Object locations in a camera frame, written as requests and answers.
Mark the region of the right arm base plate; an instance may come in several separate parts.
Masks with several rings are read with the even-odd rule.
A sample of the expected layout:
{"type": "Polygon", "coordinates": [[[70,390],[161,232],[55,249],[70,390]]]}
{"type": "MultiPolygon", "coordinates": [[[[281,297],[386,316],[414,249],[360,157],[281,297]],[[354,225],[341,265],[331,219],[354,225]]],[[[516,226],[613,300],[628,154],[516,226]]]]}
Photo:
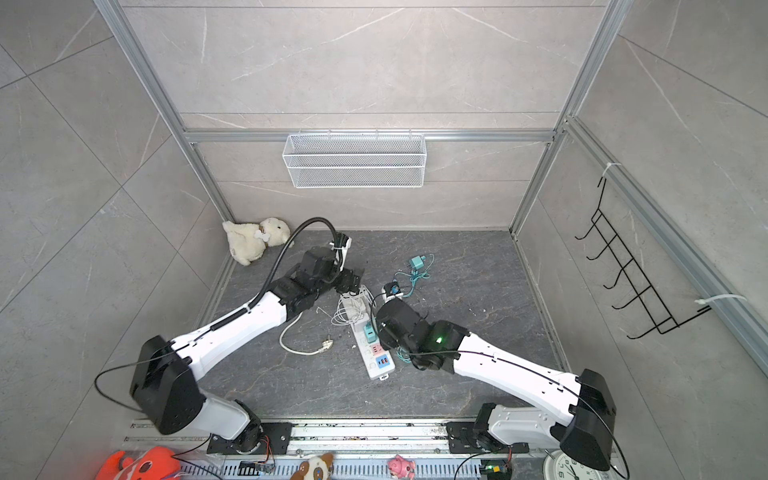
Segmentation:
{"type": "Polygon", "coordinates": [[[527,454],[527,443],[505,445],[494,439],[489,433],[476,428],[473,422],[447,422],[444,424],[448,437],[449,451],[452,454],[475,453],[512,453],[527,454]]]}

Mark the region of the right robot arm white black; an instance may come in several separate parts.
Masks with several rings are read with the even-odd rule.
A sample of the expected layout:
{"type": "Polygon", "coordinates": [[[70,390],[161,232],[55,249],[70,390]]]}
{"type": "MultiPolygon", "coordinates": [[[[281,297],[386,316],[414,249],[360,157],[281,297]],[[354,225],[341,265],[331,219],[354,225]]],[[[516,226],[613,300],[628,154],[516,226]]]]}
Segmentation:
{"type": "Polygon", "coordinates": [[[373,328],[382,346],[402,352],[419,371],[444,370],[489,384],[534,407],[526,419],[502,405],[484,405],[474,424],[478,446],[499,450],[515,444],[558,448],[593,470],[631,476],[612,456],[626,456],[614,430],[617,407],[600,373],[558,371],[504,351],[456,323],[430,322],[414,310],[394,284],[370,301],[373,328]]]}

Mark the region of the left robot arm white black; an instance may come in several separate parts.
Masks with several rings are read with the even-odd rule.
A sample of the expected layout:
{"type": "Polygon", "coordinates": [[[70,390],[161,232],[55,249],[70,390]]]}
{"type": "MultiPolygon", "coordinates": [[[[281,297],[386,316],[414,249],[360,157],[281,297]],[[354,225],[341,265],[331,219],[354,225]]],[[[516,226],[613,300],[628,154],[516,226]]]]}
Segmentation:
{"type": "Polygon", "coordinates": [[[362,274],[346,265],[350,237],[326,218],[310,218],[290,235],[321,223],[326,246],[307,250],[283,276],[274,263],[258,293],[228,314],[172,340],[154,336],[141,347],[129,385],[129,409],[144,415],[162,435],[185,428],[206,432],[250,453],[263,435],[259,417],[244,403],[202,390],[198,382],[218,363],[259,335],[296,320],[325,293],[356,293],[362,274]]]}

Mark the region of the white charger with cable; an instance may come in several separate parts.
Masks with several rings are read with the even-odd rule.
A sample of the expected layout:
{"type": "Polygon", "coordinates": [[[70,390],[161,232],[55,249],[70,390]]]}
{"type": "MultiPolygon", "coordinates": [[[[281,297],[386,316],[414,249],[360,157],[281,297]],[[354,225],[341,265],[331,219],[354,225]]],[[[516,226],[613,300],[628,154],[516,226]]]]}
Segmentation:
{"type": "Polygon", "coordinates": [[[368,290],[361,289],[358,293],[341,294],[337,309],[331,316],[331,324],[335,326],[354,325],[371,318],[373,296],[368,290]]]}

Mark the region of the white power strip colourful sockets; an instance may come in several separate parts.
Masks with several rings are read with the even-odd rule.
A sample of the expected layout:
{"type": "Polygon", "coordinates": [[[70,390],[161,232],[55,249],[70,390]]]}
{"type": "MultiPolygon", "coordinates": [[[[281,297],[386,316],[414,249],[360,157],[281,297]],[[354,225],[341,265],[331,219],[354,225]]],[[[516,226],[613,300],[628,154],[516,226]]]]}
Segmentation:
{"type": "Polygon", "coordinates": [[[372,380],[387,380],[395,370],[391,354],[386,351],[373,326],[373,295],[361,285],[357,293],[340,295],[337,318],[351,327],[363,364],[372,380]]]}

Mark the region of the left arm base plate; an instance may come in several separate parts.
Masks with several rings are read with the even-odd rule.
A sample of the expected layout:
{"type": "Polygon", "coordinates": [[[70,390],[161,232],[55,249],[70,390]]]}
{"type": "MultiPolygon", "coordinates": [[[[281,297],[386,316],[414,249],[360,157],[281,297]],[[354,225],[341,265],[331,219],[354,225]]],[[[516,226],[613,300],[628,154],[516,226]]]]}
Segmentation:
{"type": "Polygon", "coordinates": [[[235,440],[214,435],[206,453],[221,455],[285,455],[291,438],[290,422],[266,422],[258,427],[248,426],[235,440]]]}

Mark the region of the teal charger adapter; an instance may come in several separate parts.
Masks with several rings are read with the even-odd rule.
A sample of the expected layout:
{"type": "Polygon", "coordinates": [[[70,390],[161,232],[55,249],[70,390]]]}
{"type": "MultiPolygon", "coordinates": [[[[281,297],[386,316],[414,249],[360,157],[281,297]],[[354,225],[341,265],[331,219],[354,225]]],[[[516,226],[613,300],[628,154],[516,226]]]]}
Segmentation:
{"type": "Polygon", "coordinates": [[[367,322],[363,326],[363,332],[365,334],[366,340],[369,344],[372,344],[377,341],[378,336],[375,331],[375,328],[373,327],[373,324],[371,322],[367,322]]]}
{"type": "Polygon", "coordinates": [[[426,260],[426,257],[423,255],[412,257],[409,260],[411,269],[413,271],[421,271],[425,269],[425,260],[426,260]]]}

